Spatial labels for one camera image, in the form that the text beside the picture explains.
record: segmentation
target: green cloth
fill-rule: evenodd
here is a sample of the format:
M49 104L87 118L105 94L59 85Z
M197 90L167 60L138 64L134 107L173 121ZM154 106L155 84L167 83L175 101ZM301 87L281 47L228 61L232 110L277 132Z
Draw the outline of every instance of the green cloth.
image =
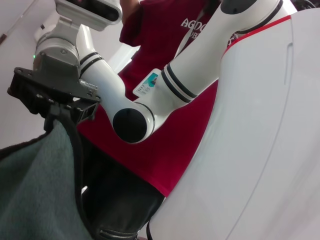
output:
M1 240L90 240L75 198L73 149L59 123L0 161Z

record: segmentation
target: white robotic arm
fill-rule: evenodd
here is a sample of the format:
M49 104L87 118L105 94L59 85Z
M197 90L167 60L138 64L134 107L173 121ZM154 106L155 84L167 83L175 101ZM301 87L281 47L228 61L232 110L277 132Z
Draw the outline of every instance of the white robotic arm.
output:
M218 79L233 33L249 33L294 12L290 0L224 0L198 38L162 70L153 90L134 102L125 97L121 78L95 51L89 28L82 26L77 36L81 78L98 86L101 105L117 135L138 143Z

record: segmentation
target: white panel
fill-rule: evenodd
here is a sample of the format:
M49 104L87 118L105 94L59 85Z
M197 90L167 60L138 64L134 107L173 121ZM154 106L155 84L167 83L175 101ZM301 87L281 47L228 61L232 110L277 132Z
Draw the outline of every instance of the white panel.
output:
M215 107L189 168L151 221L154 240L224 240L269 157L288 94L286 21L224 55Z
M274 149L230 240L320 236L320 9L292 16L293 73Z

